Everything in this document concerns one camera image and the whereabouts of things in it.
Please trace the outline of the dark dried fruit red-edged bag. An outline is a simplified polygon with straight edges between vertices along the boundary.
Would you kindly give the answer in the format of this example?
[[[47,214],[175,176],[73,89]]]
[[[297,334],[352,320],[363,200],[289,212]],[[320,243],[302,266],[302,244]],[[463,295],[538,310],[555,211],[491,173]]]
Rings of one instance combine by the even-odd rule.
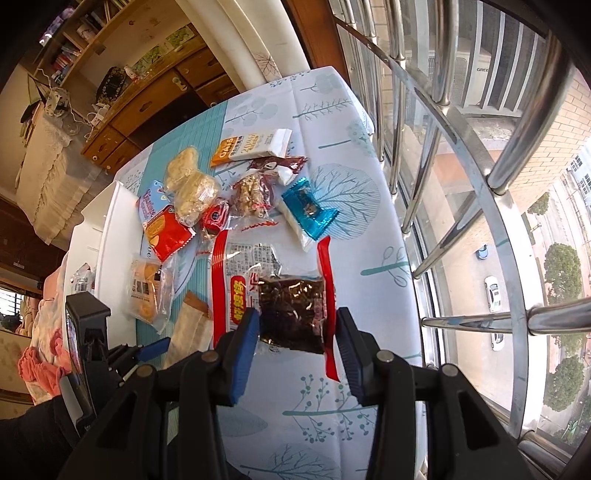
[[[239,241],[229,230],[213,240],[211,250],[212,342],[259,312],[259,339],[280,348],[322,355],[325,375],[339,381],[335,364],[337,330],[335,280],[331,239],[315,243],[318,268],[310,273],[283,269],[276,247],[252,240]]]

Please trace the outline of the clear mixed nuts packet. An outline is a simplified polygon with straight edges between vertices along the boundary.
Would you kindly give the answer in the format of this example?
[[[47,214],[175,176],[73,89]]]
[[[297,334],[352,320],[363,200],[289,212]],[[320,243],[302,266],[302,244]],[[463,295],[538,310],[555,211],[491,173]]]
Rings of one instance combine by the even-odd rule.
[[[245,230],[270,224],[275,183],[276,177],[273,175],[254,170],[246,172],[232,185],[232,227]]]

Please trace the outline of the puffed rice cake pack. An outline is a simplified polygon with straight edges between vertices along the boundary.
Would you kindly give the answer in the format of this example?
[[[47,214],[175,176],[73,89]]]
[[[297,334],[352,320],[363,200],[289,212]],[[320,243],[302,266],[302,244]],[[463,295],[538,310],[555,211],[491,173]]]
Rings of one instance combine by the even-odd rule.
[[[189,175],[174,197],[177,221],[186,227],[197,224],[200,217],[218,197],[219,192],[221,192],[221,185],[211,175],[200,171]]]
[[[193,146],[180,151],[166,167],[164,188],[168,194],[175,193],[184,181],[197,172],[198,152]]]

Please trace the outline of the beige kraft snack packet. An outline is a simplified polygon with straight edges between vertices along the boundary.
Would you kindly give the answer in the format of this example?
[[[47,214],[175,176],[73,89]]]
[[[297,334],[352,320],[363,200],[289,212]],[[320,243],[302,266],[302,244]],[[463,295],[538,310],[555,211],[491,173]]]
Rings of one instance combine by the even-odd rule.
[[[163,368],[166,369],[195,352],[211,347],[213,322],[207,304],[186,291],[174,325]]]

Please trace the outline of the pink floral blanket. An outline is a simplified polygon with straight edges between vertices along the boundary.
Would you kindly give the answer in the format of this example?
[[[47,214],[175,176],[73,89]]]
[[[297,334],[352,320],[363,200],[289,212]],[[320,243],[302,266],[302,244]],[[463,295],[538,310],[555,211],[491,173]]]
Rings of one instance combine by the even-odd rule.
[[[71,372],[67,340],[63,337],[65,317],[64,274],[67,255],[43,285],[43,298],[32,324],[29,346],[17,363],[20,378],[34,405],[60,395],[59,381]]]

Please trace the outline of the clear pack yellow puff balls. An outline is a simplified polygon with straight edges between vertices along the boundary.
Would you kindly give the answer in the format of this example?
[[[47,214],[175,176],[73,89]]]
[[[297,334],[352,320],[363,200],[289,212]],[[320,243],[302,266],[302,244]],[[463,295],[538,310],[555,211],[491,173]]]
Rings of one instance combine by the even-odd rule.
[[[164,263],[135,255],[126,280],[124,311],[161,333],[168,324],[174,298],[176,258]]]

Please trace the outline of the white red-edged snack bag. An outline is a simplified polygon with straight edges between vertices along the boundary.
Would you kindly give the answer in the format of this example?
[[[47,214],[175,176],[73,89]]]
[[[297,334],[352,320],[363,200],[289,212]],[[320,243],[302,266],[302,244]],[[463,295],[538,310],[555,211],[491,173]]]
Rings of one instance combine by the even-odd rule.
[[[88,263],[80,266],[72,275],[70,283],[73,293],[94,291],[95,272]]]

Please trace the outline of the teal striped table runner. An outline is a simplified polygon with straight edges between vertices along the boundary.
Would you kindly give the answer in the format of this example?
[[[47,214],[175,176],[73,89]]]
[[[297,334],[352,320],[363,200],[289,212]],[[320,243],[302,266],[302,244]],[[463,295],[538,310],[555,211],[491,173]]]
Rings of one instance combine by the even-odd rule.
[[[195,165],[201,171],[211,175],[209,160],[221,141],[224,116],[228,102],[224,101],[199,115],[185,121],[178,127],[166,133],[153,144],[146,147],[134,159],[134,169],[129,168],[126,180],[133,191],[141,196],[154,180],[164,184],[168,163],[185,148],[197,150]],[[171,331],[172,323],[180,308],[180,294],[184,294],[189,287],[197,287],[197,292],[205,292],[205,259],[193,258],[197,249],[197,237],[188,244],[184,251],[180,251],[177,267],[180,273],[175,283],[175,295],[172,303],[172,320],[167,331]]]

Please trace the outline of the blue red biscuit packet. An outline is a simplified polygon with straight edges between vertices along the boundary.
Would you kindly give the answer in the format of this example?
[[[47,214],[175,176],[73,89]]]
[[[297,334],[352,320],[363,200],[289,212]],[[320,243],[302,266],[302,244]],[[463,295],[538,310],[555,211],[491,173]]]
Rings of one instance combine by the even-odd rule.
[[[154,180],[137,200],[139,220],[148,245],[164,263],[195,236],[191,227],[182,225],[161,182]]]

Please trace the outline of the white plastic storage bin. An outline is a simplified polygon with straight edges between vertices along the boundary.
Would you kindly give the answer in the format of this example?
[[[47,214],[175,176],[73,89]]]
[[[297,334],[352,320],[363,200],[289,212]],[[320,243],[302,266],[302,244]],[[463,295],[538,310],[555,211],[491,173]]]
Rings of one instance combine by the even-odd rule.
[[[74,292],[75,271],[88,264],[95,273],[94,296],[108,306],[109,347],[136,343],[136,324],[126,314],[131,262],[139,254],[143,230],[137,196],[119,181],[112,182],[83,210],[83,222],[73,229],[65,261],[63,294]]]

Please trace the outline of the red round candy packet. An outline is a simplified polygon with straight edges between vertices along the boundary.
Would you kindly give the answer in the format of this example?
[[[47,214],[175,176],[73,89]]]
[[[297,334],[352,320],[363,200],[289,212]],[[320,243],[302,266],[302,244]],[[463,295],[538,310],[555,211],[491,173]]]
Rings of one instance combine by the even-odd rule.
[[[206,238],[217,236],[228,227],[230,205],[228,200],[218,198],[209,206],[200,218],[200,228]]]

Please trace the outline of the white printed tablecloth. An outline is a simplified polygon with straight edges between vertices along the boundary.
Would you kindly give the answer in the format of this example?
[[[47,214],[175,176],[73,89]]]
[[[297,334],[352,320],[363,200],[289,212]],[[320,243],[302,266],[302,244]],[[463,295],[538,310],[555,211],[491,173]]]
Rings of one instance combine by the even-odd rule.
[[[291,155],[325,208],[335,299],[361,330],[411,364],[422,361],[418,312],[401,228],[370,117],[331,67],[274,80],[199,114],[122,167],[117,179],[139,194],[162,180],[168,162],[194,147],[207,170],[222,139],[290,129]],[[229,463],[252,479],[362,479],[377,412],[344,377],[325,376],[320,355],[260,345],[245,395],[218,414]]]

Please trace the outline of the blue foil candy packet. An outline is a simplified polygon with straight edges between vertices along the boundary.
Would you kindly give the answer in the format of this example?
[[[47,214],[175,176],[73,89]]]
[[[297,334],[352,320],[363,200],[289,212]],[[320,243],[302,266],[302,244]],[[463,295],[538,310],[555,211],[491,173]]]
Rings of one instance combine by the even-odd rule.
[[[312,193],[310,180],[305,177],[295,181],[281,194],[276,209],[293,229],[304,252],[308,252],[325,235],[339,216],[338,209],[322,207],[318,203]]]

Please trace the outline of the white lace covered cabinet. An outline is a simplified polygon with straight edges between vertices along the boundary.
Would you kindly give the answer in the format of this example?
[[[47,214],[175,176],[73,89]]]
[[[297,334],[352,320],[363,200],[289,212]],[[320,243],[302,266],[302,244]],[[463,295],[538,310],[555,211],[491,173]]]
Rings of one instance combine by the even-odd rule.
[[[82,155],[87,125],[70,115],[56,118],[37,108],[24,160],[15,181],[16,203],[35,234],[66,251],[82,210],[112,176]]]

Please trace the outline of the brown white chocolate bar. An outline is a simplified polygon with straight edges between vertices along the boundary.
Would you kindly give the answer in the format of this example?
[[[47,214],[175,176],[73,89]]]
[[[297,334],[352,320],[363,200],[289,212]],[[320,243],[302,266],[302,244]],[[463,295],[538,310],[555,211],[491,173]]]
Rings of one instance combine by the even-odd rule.
[[[249,174],[259,173],[270,179],[271,182],[281,186],[290,185],[307,164],[308,157],[264,157],[252,160],[246,172]]]

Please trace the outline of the orange white oats bar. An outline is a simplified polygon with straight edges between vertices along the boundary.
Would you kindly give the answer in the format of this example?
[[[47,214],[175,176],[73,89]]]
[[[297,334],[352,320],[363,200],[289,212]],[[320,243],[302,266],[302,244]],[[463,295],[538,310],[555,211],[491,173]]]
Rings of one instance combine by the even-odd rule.
[[[287,154],[290,129],[276,129],[252,132],[224,138],[211,158],[211,168],[231,162],[266,157],[281,157]]]

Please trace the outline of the wooden desk with drawers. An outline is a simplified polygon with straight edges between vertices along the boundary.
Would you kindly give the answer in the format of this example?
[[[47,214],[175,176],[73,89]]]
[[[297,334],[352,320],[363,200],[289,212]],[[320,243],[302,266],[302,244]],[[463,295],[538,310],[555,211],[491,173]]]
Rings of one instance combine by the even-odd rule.
[[[121,94],[81,155],[113,174],[168,131],[235,95],[235,83],[196,35]]]

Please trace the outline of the metal window guard bars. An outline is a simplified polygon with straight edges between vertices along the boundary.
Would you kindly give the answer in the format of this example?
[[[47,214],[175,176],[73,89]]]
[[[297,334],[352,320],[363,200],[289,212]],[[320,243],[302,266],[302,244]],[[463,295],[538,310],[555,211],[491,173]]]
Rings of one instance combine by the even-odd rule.
[[[550,475],[590,430],[590,90],[533,1],[335,1],[424,361]]]

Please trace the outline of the wooden bookshelf hutch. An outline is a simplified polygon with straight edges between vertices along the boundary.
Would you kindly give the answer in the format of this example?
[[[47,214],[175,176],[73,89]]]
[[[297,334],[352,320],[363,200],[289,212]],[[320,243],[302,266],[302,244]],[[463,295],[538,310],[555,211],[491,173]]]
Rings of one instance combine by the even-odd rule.
[[[70,1],[68,6],[73,9],[68,17],[29,47],[20,65],[35,79],[65,89],[81,115],[93,110],[110,68],[134,66],[190,23],[175,1]]]

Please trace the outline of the white curtain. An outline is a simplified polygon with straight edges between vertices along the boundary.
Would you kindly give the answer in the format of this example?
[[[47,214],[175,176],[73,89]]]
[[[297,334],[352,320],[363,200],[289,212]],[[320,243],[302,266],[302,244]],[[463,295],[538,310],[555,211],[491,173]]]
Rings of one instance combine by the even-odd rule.
[[[308,71],[280,0],[177,0],[238,91]]]

